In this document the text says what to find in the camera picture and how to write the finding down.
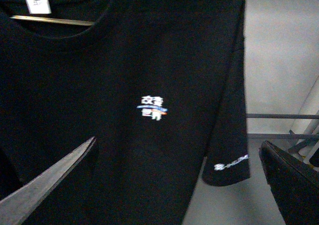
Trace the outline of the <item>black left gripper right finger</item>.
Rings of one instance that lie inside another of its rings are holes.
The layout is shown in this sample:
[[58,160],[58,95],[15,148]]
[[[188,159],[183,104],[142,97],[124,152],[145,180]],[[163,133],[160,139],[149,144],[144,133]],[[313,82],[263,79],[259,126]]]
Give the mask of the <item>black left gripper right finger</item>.
[[262,168],[287,225],[319,223],[319,173],[269,141],[259,149]]

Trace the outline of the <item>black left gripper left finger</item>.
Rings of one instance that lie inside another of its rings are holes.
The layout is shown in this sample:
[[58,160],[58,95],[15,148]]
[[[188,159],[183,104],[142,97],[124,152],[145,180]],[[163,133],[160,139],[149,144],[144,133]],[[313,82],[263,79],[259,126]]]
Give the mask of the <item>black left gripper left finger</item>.
[[89,225],[86,198],[97,150],[91,137],[0,202],[2,225]]

